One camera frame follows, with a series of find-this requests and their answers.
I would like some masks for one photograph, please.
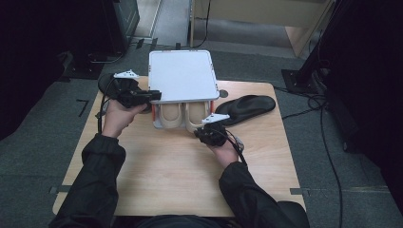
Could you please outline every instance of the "gray carpet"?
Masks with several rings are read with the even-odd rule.
[[[106,65],[105,73],[133,69],[147,75],[149,46]],[[219,80],[267,82],[284,86],[280,71],[299,69],[299,59],[211,51]],[[18,130],[0,142],[0,227],[46,227],[53,218],[55,195],[92,107],[95,81],[54,83]],[[308,109],[307,99],[276,91],[282,116]],[[84,103],[88,100],[83,115]],[[284,120],[312,227],[337,227],[339,217],[335,175],[320,131],[320,111]],[[379,169],[361,154],[342,149],[331,113],[323,113],[326,142],[343,192],[343,227],[402,227],[403,218],[385,187]]]

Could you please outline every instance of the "black sleeve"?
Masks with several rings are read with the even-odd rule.
[[[49,227],[109,227],[118,203],[116,178],[125,162],[118,140],[96,134],[82,153],[83,168]]]
[[[296,227],[276,201],[255,183],[243,163],[233,162],[225,168],[220,189],[242,227]]]

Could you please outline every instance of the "hand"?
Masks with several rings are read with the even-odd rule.
[[[116,100],[109,100],[102,135],[118,138],[122,131],[133,122],[134,116],[142,112],[147,104],[125,108]]]
[[[223,168],[226,168],[232,162],[238,161],[238,153],[229,141],[226,141],[222,146],[207,145],[207,147],[213,151]]]

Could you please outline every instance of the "cord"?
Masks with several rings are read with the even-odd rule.
[[[240,161],[241,161],[245,166],[248,166],[248,164],[246,163],[245,158],[244,158],[243,155],[242,155],[242,151],[243,151],[243,149],[244,149],[244,146],[243,146],[243,144],[240,144],[240,143],[239,143],[239,141],[237,140],[237,137],[235,137],[235,136],[234,136],[231,132],[229,132],[228,130],[225,130],[226,132],[228,132],[228,133],[234,138],[235,142],[233,142],[233,141],[231,140],[231,138],[229,138],[227,135],[222,134],[220,131],[218,131],[218,130],[216,130],[216,129],[210,129],[210,130],[212,130],[212,131],[214,131],[214,132],[216,132],[216,133],[219,133],[219,134],[222,135],[227,141],[229,141],[229,142],[232,144],[232,146],[234,147],[234,149],[237,151],[238,156],[240,156]]]
[[[99,117],[98,117],[98,133],[102,133],[102,116],[103,116],[103,111],[104,111],[104,105],[106,104],[106,102],[109,101],[109,99],[107,99],[105,101],[105,97],[107,94],[107,91],[109,90],[110,85],[113,83],[113,81],[115,81],[116,78],[113,78],[106,86],[104,95],[102,96],[102,100],[101,100],[101,107],[100,107],[100,113],[99,113]]]
[[[276,90],[282,91],[282,92],[286,92],[286,93],[290,93],[290,94],[293,94],[293,95],[296,95],[296,96],[308,98],[307,103],[308,103],[308,106],[310,107],[309,109],[301,111],[301,112],[298,112],[298,113],[294,113],[294,114],[284,116],[284,117],[282,117],[283,120],[288,119],[290,117],[300,116],[300,115],[303,115],[303,114],[306,114],[306,113],[309,113],[309,112],[312,112],[312,111],[318,111],[324,106],[324,103],[321,104],[320,101],[318,100],[318,99],[324,99],[323,95],[318,95],[318,94],[317,95],[309,95],[309,94],[306,94],[306,93],[295,93],[295,92],[288,91],[286,88],[277,87],[277,86],[273,86],[273,88],[276,89]]]
[[[207,39],[208,36],[208,18],[210,17],[210,5],[211,5],[211,0],[208,1],[208,8],[207,8],[207,18],[205,19],[205,35],[204,35],[204,39],[202,40],[202,42],[193,47],[193,48],[199,48],[200,46],[202,46],[202,44],[204,44],[205,40]]]
[[[336,178],[336,182],[337,182],[338,200],[339,200],[338,204],[340,206],[340,208],[339,208],[339,217],[338,217],[338,227],[341,228],[342,223],[343,223],[343,194],[341,192],[340,179],[338,178],[338,174],[336,172],[335,165],[333,164],[332,157],[330,156],[329,148],[328,148],[328,145],[326,143],[325,133],[324,133],[324,130],[323,130],[323,108],[324,108],[324,105],[320,109],[320,131],[321,131],[321,134],[322,134],[323,144],[324,144],[325,149],[326,149],[326,154],[327,154],[329,163],[332,166],[332,170],[333,170],[333,173],[335,174],[335,178]]]
[[[120,55],[118,58],[116,58],[116,59],[114,59],[114,60],[112,60],[112,61],[89,61],[89,62],[92,63],[92,64],[113,64],[113,63],[118,62],[123,56],[124,56],[124,55],[121,53],[121,55]]]

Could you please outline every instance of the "white container lid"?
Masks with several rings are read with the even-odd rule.
[[[213,101],[220,97],[207,50],[151,51],[148,88],[163,94],[153,104]]]

